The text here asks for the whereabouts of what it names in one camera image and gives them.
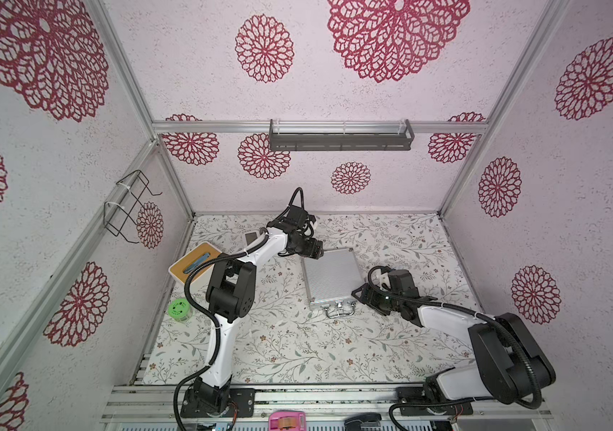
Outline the silver aluminium poker case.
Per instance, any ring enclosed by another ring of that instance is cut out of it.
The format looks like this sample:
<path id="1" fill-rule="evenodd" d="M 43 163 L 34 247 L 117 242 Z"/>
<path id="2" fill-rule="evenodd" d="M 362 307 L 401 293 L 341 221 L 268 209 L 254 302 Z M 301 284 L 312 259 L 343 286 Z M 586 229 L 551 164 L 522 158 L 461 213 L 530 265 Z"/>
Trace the silver aluminium poker case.
<path id="1" fill-rule="evenodd" d="M 352 292 L 364 284 L 352 248 L 325 251 L 318 260 L 303 258 L 309 308 L 328 319 L 353 316 L 357 300 Z"/>

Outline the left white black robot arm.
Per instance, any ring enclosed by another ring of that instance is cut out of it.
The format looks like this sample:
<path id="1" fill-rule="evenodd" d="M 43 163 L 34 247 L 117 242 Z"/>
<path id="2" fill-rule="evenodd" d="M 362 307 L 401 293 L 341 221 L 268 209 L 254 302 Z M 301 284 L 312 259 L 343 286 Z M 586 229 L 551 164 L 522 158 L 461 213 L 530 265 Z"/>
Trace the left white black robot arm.
<path id="1" fill-rule="evenodd" d="M 195 311 L 211 320 L 211 338 L 204 367 L 176 386 L 174 402 L 185 390 L 183 406 L 220 416 L 231 403 L 232 356 L 241 320 L 256 299 L 259 269 L 274 257 L 318 260 L 323 242 L 315 239 L 317 218 L 305 208 L 304 191 L 296 188 L 288 206 L 258 231 L 245 249 L 201 264 L 184 282 L 184 297 Z"/>

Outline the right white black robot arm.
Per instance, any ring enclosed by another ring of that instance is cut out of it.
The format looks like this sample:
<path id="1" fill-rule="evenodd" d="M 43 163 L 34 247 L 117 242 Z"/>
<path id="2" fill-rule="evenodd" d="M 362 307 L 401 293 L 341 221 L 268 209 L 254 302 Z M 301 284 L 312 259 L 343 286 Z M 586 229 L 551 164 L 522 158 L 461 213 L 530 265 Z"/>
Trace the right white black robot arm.
<path id="1" fill-rule="evenodd" d="M 489 400 L 538 409 L 543 389 L 556 381 L 552 364 L 516 314 L 492 316 L 421 296 L 408 270 L 387 266 L 371 268 L 351 294 L 378 314 L 399 314 L 407 323 L 442 332 L 473 350 L 473 364 L 426 378 L 418 396 L 403 395 L 401 401 L 412 409 L 441 414 Z"/>

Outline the white digital clock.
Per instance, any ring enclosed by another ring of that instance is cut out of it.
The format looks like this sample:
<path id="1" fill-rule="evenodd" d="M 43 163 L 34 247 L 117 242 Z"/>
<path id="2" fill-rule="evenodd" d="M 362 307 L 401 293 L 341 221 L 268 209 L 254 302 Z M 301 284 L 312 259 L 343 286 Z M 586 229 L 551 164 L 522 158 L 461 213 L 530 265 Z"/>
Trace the white digital clock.
<path id="1" fill-rule="evenodd" d="M 251 247 L 256 242 L 261 242 L 265 235 L 259 231 L 250 231 L 244 233 L 245 244 L 247 247 Z"/>

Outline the white box with wooden lid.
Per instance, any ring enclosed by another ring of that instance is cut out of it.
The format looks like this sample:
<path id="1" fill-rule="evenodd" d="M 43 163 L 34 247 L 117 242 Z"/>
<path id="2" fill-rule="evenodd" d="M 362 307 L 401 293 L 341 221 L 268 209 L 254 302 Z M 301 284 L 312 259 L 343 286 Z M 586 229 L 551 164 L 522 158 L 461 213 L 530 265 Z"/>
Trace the white box with wooden lid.
<path id="1" fill-rule="evenodd" d="M 201 242 L 168 268 L 168 273 L 179 283 L 184 284 L 188 276 L 206 261 L 218 258 L 221 250 L 209 242 Z"/>

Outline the black object at front edge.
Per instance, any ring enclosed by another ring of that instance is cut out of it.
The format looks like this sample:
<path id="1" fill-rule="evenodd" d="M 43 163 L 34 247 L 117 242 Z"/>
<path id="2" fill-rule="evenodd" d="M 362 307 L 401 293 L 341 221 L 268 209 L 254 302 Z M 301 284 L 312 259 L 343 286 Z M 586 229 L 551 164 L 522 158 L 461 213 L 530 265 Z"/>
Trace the black object at front edge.
<path id="1" fill-rule="evenodd" d="M 376 412 L 361 413 L 344 420 L 345 431 L 379 430 L 382 416 Z"/>

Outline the green tape roll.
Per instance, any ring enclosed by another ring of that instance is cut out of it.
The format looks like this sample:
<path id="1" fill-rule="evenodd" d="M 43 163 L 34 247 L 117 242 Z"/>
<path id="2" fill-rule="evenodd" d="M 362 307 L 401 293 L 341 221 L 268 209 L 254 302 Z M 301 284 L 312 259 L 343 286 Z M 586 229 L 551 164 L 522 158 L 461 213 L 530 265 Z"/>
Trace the green tape roll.
<path id="1" fill-rule="evenodd" d="M 192 315 L 192 307 L 184 298 L 177 298 L 168 306 L 168 316 L 177 323 L 189 320 Z"/>

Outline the pink object at front edge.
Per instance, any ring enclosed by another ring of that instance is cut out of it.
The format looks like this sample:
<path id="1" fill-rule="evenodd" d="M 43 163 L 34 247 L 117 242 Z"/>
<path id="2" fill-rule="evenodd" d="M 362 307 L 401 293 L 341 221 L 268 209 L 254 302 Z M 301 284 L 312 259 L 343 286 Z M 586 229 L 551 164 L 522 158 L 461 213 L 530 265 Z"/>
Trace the pink object at front edge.
<path id="1" fill-rule="evenodd" d="M 301 411 L 276 411 L 268 420 L 270 431 L 307 431 L 306 414 Z"/>

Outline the black wall shelf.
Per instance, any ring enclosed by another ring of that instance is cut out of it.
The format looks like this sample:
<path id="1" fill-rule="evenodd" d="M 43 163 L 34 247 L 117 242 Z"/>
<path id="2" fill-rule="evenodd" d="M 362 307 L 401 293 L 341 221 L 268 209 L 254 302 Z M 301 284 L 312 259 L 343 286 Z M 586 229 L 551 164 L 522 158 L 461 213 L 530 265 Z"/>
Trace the black wall shelf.
<path id="1" fill-rule="evenodd" d="M 268 142 L 275 152 L 392 152 L 410 151 L 415 139 L 412 125 L 405 120 L 396 131 L 283 132 L 272 120 Z"/>

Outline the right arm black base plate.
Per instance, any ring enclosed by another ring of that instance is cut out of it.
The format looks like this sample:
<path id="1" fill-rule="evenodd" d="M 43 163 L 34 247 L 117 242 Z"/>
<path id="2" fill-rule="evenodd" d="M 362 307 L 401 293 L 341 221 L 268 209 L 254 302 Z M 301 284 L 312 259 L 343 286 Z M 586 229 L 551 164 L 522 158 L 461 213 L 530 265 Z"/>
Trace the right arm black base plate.
<path id="1" fill-rule="evenodd" d="M 396 389 L 399 409 L 405 417 L 411 416 L 469 416 L 473 414 L 471 402 L 460 403 L 458 400 L 448 400 L 444 395 L 425 393 L 421 386 L 398 387 Z"/>

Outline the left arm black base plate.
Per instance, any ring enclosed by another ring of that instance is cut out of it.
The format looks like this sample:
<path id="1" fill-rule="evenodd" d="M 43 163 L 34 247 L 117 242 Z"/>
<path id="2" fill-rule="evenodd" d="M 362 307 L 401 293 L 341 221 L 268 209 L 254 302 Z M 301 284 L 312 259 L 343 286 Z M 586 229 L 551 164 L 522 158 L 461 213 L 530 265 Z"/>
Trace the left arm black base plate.
<path id="1" fill-rule="evenodd" d="M 195 391 L 184 394 L 182 418 L 251 418 L 254 415 L 254 389 Z"/>

